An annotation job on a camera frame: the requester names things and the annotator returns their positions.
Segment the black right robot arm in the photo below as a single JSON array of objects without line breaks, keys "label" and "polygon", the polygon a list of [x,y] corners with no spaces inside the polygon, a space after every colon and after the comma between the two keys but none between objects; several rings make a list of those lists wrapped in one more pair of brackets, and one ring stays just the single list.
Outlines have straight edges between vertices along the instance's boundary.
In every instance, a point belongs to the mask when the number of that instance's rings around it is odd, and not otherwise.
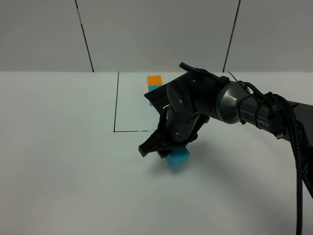
[{"label": "black right robot arm", "polygon": [[145,94],[159,112],[154,133],[139,146],[142,156],[158,152],[165,157],[197,138],[210,118],[224,123],[249,123],[313,154],[313,108],[287,101],[277,94],[259,93],[247,82],[186,73]]}]

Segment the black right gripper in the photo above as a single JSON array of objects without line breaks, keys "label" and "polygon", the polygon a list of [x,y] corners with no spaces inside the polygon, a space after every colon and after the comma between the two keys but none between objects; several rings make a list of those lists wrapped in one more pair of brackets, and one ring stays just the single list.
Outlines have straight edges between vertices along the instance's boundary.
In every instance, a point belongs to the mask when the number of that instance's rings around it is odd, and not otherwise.
[{"label": "black right gripper", "polygon": [[160,117],[157,131],[139,146],[142,157],[157,152],[164,159],[173,153],[174,148],[185,147],[198,137],[200,128],[210,117],[200,113],[177,111],[169,105]]}]

